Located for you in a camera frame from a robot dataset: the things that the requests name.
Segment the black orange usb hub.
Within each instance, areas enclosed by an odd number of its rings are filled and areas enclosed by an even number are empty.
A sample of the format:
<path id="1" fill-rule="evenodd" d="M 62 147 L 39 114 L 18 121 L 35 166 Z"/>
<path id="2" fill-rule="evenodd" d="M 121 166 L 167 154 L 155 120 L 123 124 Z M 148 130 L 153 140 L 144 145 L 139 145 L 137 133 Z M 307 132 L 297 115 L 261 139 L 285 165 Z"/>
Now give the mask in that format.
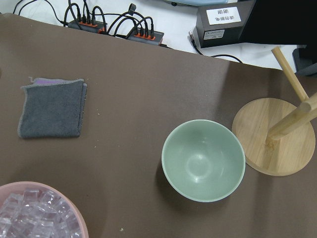
<path id="1" fill-rule="evenodd" d="M 81 26 L 81 29 L 83 31 L 97 33 L 97 34 L 105 34 L 106 33 L 106 29 L 104 27 L 104 24 L 100 21 L 96 21 L 95 24 L 87 24 L 87 23 L 79 22 L 79 25 Z M 74 20 L 69 22 L 67 27 L 80 30 L 79 26 L 77 25 L 77 23 Z"/>

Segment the green ceramic bowl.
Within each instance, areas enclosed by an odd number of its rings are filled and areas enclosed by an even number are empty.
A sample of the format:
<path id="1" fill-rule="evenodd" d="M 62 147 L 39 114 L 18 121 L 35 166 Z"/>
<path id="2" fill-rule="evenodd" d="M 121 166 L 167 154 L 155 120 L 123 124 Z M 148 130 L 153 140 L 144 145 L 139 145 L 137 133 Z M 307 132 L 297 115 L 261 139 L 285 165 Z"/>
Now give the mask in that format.
<path id="1" fill-rule="evenodd" d="M 215 202 L 232 194 L 243 179 L 245 162 L 242 145 L 233 132 L 207 119 L 177 126 L 161 153 L 169 184 L 197 202 Z"/>

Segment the black label box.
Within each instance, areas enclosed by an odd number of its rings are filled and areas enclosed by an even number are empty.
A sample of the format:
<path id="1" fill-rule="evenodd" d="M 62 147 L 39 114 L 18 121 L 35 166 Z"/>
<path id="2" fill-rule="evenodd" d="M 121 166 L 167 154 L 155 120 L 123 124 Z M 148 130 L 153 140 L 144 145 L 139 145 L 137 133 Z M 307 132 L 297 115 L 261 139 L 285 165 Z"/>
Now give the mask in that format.
<path id="1" fill-rule="evenodd" d="M 254 0 L 198 8 L 196 30 L 201 48 L 240 43 Z"/>

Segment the wooden mug tree stand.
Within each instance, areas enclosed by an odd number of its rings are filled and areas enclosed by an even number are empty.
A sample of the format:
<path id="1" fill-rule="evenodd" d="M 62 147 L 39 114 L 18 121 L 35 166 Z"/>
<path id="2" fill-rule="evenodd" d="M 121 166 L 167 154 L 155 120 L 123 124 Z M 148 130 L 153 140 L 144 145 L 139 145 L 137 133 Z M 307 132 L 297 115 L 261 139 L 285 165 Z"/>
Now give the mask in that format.
<path id="1" fill-rule="evenodd" d="M 317 117 L 317 96 L 306 94 L 279 47 L 272 53 L 300 105 L 276 98 L 250 101 L 236 114 L 232 131 L 249 166 L 270 176 L 288 176 L 303 169 L 313 156 L 316 136 L 311 120 Z"/>

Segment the grey folded cloth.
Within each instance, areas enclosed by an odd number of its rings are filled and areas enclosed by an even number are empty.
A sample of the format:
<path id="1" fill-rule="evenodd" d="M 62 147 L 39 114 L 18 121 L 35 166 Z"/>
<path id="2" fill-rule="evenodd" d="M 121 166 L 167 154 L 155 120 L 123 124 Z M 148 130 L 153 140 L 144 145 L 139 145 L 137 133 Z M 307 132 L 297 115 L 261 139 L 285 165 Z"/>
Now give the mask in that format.
<path id="1" fill-rule="evenodd" d="M 36 78 L 21 89 L 25 100 L 17 129 L 19 137 L 80 136 L 87 93 L 83 79 Z"/>

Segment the pink bowl of ice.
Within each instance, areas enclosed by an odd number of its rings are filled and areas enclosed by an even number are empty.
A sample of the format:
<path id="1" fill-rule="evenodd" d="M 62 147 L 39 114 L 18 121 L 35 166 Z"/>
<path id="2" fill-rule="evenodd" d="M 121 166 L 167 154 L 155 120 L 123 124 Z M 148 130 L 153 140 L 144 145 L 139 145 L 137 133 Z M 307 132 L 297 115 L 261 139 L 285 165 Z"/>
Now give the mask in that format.
<path id="1" fill-rule="evenodd" d="M 0 187 L 2 238 L 87 238 L 85 221 L 76 206 L 56 189 L 38 182 Z"/>

